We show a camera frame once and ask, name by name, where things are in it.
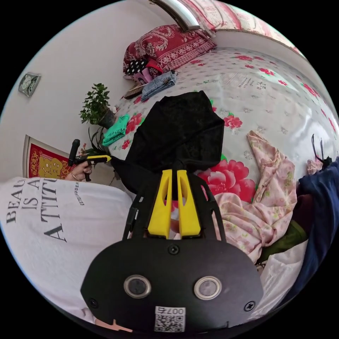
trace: red framed picture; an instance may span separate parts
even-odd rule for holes
[[[23,176],[65,179],[75,166],[68,166],[68,154],[26,135]]]

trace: person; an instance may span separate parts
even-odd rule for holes
[[[82,163],[65,180],[14,178],[0,184],[0,222],[6,243],[27,279],[56,306],[95,319],[80,288],[92,260],[123,237],[131,197],[111,186],[83,182]]]

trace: white fabric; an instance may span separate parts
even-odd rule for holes
[[[290,290],[299,275],[306,251],[307,241],[283,253],[268,257],[260,276],[264,296],[249,320],[258,319],[271,311]]]
[[[131,203],[125,192],[110,186],[15,178],[0,184],[1,229],[34,287],[93,323],[81,284],[95,256],[122,239]]]

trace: green cloth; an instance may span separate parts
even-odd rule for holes
[[[294,220],[291,220],[285,235],[271,246],[264,247],[262,249],[261,256],[258,259],[257,264],[266,261],[268,257],[272,254],[285,252],[290,248],[303,243],[306,240],[306,232],[299,224],[297,224]]]
[[[119,117],[115,124],[104,134],[102,144],[107,147],[122,138],[126,134],[126,126],[129,119],[128,114]]]

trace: white wall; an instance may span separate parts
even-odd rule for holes
[[[110,90],[114,105],[132,86],[122,78],[127,46],[151,29],[175,21],[147,0],[127,0],[103,7],[72,23],[51,39],[27,65],[5,104],[0,123],[3,161],[0,182],[22,176],[25,135],[69,153],[72,141],[89,142],[88,125],[78,113],[93,83]],[[31,98],[18,92],[26,72],[42,78]]]

